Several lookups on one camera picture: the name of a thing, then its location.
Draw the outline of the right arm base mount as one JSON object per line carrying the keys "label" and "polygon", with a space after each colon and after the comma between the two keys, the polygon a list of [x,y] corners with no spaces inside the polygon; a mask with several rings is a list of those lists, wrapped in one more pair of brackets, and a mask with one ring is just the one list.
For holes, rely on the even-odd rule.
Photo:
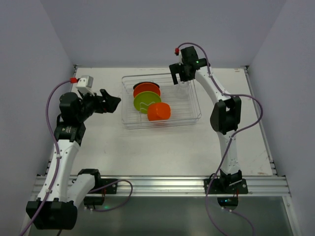
{"label": "right arm base mount", "polygon": [[208,194],[228,195],[228,197],[217,197],[218,204],[228,210],[235,210],[237,208],[240,194],[249,193],[247,182],[243,178],[241,171],[232,175],[226,175],[221,171],[219,177],[214,177],[214,173],[211,174],[210,177],[203,180],[205,193],[211,181],[213,182]]}

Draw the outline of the clear glass cup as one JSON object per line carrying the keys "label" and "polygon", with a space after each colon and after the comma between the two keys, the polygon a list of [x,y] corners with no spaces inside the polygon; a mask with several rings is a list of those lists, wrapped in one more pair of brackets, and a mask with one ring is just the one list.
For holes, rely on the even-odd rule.
{"label": "clear glass cup", "polygon": [[176,97],[181,100],[188,99],[190,82],[179,82],[176,86]]}

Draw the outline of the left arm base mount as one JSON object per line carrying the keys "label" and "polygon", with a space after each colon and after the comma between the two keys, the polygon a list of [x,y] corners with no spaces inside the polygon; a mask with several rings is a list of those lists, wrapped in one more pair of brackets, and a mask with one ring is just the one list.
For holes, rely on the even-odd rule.
{"label": "left arm base mount", "polygon": [[83,204],[86,208],[96,209],[105,202],[106,195],[115,195],[117,193],[116,178],[101,178],[96,183],[96,186],[88,192],[93,196],[86,196],[83,200]]}

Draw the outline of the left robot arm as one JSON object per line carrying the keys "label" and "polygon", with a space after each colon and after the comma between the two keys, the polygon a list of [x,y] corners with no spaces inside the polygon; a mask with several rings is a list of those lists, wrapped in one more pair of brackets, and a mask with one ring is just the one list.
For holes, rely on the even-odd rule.
{"label": "left robot arm", "polygon": [[85,196],[100,187],[101,178],[97,169],[82,169],[75,183],[69,187],[74,159],[81,147],[86,127],[94,113],[113,113],[121,99],[111,96],[105,89],[96,93],[67,92],[60,97],[60,114],[54,138],[51,165],[46,180],[35,201],[27,203],[26,212],[39,230],[71,230],[74,228],[78,208]]}

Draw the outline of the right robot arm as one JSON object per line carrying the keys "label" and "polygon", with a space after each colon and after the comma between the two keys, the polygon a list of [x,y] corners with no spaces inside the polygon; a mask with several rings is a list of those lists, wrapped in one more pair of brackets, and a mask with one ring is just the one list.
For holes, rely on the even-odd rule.
{"label": "right robot arm", "polygon": [[213,175],[206,180],[205,186],[211,194],[230,194],[242,184],[242,172],[237,157],[236,136],[241,119],[242,101],[238,96],[230,96],[211,71],[206,58],[200,59],[193,46],[176,48],[179,62],[169,66],[173,83],[197,80],[209,95],[214,107],[210,125],[217,133],[222,161],[219,177]]}

